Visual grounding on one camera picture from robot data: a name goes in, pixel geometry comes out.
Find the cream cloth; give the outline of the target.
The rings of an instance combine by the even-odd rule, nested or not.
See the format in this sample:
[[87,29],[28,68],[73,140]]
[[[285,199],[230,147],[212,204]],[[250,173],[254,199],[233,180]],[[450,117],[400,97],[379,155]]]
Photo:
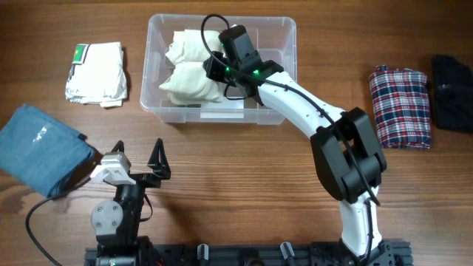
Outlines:
[[173,73],[159,88],[166,91],[174,105],[186,106],[203,103],[220,103],[223,87],[206,77],[203,62],[210,52],[222,51],[219,33],[214,30],[175,31],[166,53],[174,65]]

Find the white shirt green tag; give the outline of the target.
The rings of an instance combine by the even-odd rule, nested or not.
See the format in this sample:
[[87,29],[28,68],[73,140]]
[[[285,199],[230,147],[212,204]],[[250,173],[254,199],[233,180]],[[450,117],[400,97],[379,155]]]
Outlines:
[[65,87],[68,101],[103,108],[123,105],[128,97],[120,42],[77,44]]

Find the blue denim jeans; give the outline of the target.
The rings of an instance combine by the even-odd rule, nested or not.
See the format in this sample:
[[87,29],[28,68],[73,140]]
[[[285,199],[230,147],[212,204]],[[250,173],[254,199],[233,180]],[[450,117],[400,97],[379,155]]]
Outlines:
[[27,104],[1,130],[1,170],[44,197],[62,194],[73,172],[94,156],[82,133]]

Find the red navy plaid shirt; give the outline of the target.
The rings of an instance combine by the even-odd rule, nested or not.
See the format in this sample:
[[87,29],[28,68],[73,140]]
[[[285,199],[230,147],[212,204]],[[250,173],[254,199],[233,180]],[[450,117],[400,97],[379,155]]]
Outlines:
[[413,69],[376,67],[369,76],[378,140],[387,149],[432,147],[427,75]]

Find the black garment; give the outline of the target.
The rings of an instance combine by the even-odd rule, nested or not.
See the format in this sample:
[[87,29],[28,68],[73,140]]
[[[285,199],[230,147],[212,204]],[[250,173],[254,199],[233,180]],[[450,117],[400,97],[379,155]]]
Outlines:
[[472,71],[450,55],[432,58],[435,124],[439,129],[472,132]]

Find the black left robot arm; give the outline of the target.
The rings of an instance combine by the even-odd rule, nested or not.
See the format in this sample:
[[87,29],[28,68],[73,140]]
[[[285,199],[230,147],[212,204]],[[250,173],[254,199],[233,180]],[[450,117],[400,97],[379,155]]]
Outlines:
[[100,202],[91,214],[95,229],[96,249],[87,249],[85,265],[163,265],[163,257],[147,236],[139,236],[143,205],[150,203],[147,188],[159,188],[163,180],[171,178],[171,169],[163,141],[157,139],[147,166],[149,173],[133,174],[131,163],[124,153],[123,141],[105,153],[91,173],[94,183],[107,183],[116,188],[112,200]]

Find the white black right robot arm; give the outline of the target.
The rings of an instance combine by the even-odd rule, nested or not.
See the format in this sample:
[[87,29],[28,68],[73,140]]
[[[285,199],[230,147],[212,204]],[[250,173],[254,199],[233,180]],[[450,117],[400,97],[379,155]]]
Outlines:
[[359,264],[380,256],[376,208],[387,161],[367,113],[348,112],[318,99],[274,61],[263,61],[242,25],[228,27],[212,51],[206,75],[238,88],[244,98],[276,110],[310,139],[317,177],[339,203],[341,242]]

